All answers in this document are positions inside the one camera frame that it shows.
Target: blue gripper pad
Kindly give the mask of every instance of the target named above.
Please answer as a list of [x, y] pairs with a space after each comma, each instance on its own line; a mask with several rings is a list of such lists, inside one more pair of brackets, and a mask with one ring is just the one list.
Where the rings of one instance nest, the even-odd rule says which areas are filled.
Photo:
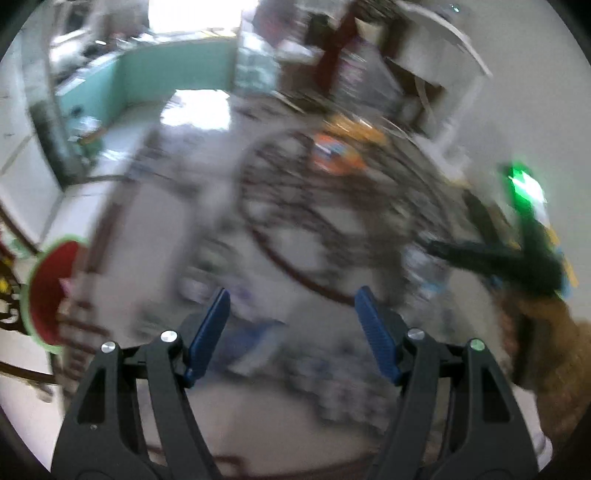
[[396, 365], [396, 343], [384, 326], [369, 287], [360, 288], [355, 295], [355, 311], [374, 353], [379, 371], [392, 383], [398, 385], [402, 373]]
[[229, 315], [230, 294], [227, 290], [222, 290], [209, 307], [189, 347], [189, 361], [184, 373], [186, 388], [191, 388], [199, 378], [205, 375]]

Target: metal screw head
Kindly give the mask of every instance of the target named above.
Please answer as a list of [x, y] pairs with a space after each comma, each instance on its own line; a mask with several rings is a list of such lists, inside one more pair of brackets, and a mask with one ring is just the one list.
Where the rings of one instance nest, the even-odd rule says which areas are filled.
[[425, 332], [423, 332], [420, 328], [411, 328], [407, 332], [408, 338], [413, 340], [423, 340], [425, 338]]
[[166, 332], [162, 332], [162, 335], [160, 335], [160, 340], [166, 343], [172, 343], [177, 337], [178, 334], [174, 330], [166, 330]]
[[103, 353], [111, 353], [115, 350], [115, 342], [105, 342], [100, 346], [100, 351]]
[[486, 348], [486, 345], [479, 338], [474, 338], [470, 340], [470, 348], [472, 350], [476, 350], [477, 352], [482, 352]]

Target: green light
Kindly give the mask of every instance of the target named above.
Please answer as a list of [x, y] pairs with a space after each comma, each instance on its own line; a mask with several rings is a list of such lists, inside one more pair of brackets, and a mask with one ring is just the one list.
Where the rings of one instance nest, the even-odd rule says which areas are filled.
[[544, 191], [540, 184], [526, 172], [522, 170], [513, 170], [511, 181], [515, 186], [515, 192], [519, 196], [529, 201], [545, 203]]

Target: turquoise cabinet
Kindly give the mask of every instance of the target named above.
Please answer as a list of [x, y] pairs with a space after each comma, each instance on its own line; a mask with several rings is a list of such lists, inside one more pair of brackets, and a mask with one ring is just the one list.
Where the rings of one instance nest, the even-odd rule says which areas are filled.
[[64, 116], [81, 105], [108, 127], [128, 106], [167, 100], [175, 90], [232, 90], [236, 38], [138, 46], [108, 54], [58, 89]]
[[140, 47], [122, 58], [127, 103], [167, 100], [175, 90], [232, 89], [235, 38]]

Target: window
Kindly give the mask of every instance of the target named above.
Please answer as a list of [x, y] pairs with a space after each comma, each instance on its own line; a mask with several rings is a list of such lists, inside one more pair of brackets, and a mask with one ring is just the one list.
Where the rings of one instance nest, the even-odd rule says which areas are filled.
[[150, 30], [163, 34], [230, 30], [240, 26], [243, 9], [257, 5], [258, 0], [150, 0]]

